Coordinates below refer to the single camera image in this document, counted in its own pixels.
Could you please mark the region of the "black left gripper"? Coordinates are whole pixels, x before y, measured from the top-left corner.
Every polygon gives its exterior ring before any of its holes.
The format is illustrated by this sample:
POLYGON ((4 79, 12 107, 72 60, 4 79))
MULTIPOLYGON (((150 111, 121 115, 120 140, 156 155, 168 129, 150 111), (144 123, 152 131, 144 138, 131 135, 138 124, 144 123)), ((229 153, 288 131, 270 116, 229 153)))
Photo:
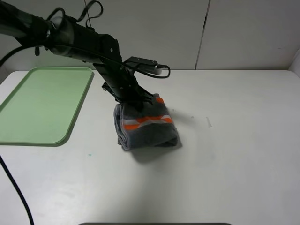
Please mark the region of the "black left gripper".
POLYGON ((135 102, 135 109, 141 112, 144 108, 144 102, 154 105, 156 101, 156 94, 151 94, 141 86, 132 87, 125 85, 124 87, 110 87, 106 82, 102 85, 104 91, 111 94, 119 103, 135 102))

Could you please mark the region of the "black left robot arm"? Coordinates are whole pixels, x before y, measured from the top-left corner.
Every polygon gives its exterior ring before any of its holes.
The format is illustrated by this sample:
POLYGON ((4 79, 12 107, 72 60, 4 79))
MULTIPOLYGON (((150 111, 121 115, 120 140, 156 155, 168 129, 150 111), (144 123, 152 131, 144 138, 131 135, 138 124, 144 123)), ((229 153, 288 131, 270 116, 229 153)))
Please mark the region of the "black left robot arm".
POLYGON ((43 19, 1 1, 0 32, 14 37, 21 46, 5 55, 0 63, 3 65, 14 54, 29 48, 39 55, 40 47, 58 56, 91 63, 105 81, 104 90, 117 102, 140 111, 146 103, 153 104, 153 95, 138 84, 134 76, 137 69, 122 61, 118 40, 79 25, 94 3, 91 1, 77 20, 60 7, 43 19))

